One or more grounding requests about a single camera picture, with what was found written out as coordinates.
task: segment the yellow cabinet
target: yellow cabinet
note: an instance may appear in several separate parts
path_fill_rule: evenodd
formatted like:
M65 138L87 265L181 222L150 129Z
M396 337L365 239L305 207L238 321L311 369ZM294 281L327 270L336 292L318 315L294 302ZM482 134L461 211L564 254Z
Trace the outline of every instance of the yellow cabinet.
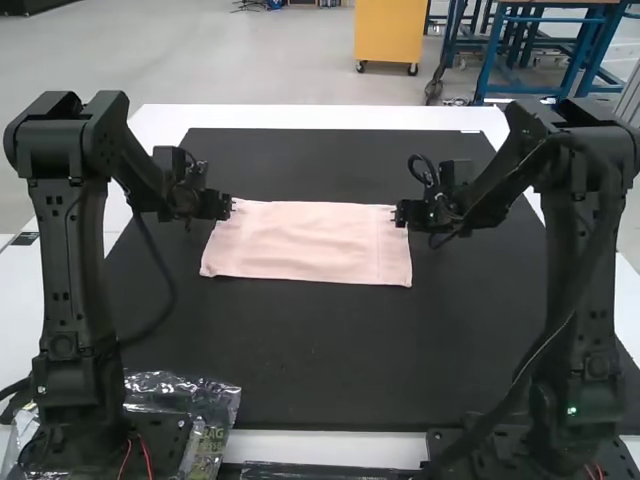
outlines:
M356 0L356 60L417 65L428 1Z

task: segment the red wire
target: red wire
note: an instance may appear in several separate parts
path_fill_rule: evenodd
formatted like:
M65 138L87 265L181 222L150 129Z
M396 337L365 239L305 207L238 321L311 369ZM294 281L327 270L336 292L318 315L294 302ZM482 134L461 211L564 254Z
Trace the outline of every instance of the red wire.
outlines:
M120 465L120 471L118 472L118 480L120 480L120 477L122 477L122 472L124 471L124 467L127 464L127 461L129 460L129 455L131 455L132 448L133 448L133 444L131 443L131 440L127 439L127 454L124 456L122 465Z
M142 452L144 453L144 458L147 462L147 474L149 475L149 480L153 480L153 464L151 463L151 453L149 453L149 449L147 448L147 444L144 443L144 440L138 434L138 438L140 439L140 446L142 447Z
M587 466L587 464L585 463L584 465L584 469L587 471L587 473L589 474L589 478L591 480L596 480L596 477L593 476L593 473L591 473L591 469Z

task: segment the blue metal rack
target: blue metal rack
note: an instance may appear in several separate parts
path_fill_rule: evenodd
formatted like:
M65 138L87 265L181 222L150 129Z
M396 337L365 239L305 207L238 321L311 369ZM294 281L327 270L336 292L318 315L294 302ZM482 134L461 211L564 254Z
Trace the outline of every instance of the blue metal rack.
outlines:
M486 31L489 20L493 24L489 38L476 34L481 0L477 0L473 15L463 16L469 20L454 32L452 25L456 15L466 9L468 0L451 0L447 15L447 25L441 51L441 59L446 59L447 67L453 66L456 54L480 51L484 53L484 65L478 77L474 104L481 104L488 93L553 95L559 98L569 95L578 71L585 73L580 81L577 96L586 96L590 92L620 92L624 81L604 70L600 65L611 43L613 35L623 16L638 18L640 15L626 12L632 1L621 0L612 4L611 0L600 3L568 3L562 0L547 2L498 2L495 14L491 13L493 0L486 0L484 17L480 31ZM547 18L543 17L546 8L586 9L584 18ZM582 25L577 38L550 37L540 31L541 23L580 23ZM526 68L531 62L534 49L557 50L570 59L569 66L559 86L537 87L524 84L516 74L515 67ZM507 80L508 85L491 85L489 76L492 68ZM598 77L605 85L594 85Z

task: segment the folded cloth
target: folded cloth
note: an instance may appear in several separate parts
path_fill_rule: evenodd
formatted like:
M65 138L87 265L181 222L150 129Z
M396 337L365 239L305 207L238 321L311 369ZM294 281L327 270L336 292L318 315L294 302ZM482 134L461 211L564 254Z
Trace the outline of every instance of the folded cloth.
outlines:
M394 207L235 199L207 242L200 275L411 286Z

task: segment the towel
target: towel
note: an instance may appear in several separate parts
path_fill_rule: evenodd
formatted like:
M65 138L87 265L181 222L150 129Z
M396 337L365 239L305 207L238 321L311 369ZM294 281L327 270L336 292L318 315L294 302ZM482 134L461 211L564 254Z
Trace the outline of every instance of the towel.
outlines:
M411 286L406 229L394 207L234 199L211 232L200 275Z

